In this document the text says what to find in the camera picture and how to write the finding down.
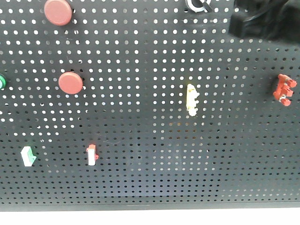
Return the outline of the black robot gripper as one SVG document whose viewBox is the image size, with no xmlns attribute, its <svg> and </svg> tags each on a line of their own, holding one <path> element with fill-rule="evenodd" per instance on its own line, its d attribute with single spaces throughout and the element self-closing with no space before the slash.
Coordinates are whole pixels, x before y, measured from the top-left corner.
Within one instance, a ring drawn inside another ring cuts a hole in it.
<svg viewBox="0 0 300 225">
<path fill-rule="evenodd" d="M 238 38 L 260 38 L 284 43 L 300 42 L 298 0 L 236 0 L 229 33 Z"/>
</svg>

